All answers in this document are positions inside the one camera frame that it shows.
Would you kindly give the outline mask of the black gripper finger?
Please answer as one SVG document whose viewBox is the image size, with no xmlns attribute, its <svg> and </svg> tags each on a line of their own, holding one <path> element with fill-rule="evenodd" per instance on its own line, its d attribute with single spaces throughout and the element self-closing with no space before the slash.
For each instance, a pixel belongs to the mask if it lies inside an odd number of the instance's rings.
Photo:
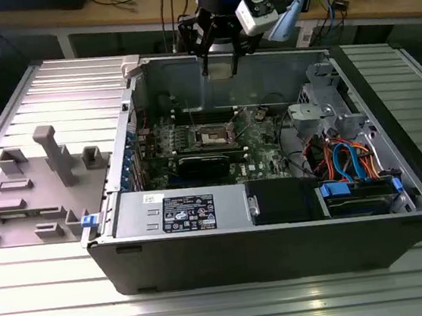
<svg viewBox="0 0 422 316">
<path fill-rule="evenodd" d="M 195 14 L 178 17 L 178 32 L 185 50 L 202 60 L 202 76 L 208 75 L 208 55 L 215 39 L 216 23 L 213 14 L 198 9 Z"/>
<path fill-rule="evenodd" d="M 231 70 L 232 75 L 236 75 L 239 59 L 253 51 L 252 37 L 243 33 L 242 25 L 236 16 L 216 16 L 216 24 L 218 42 L 232 46 Z"/>
</svg>

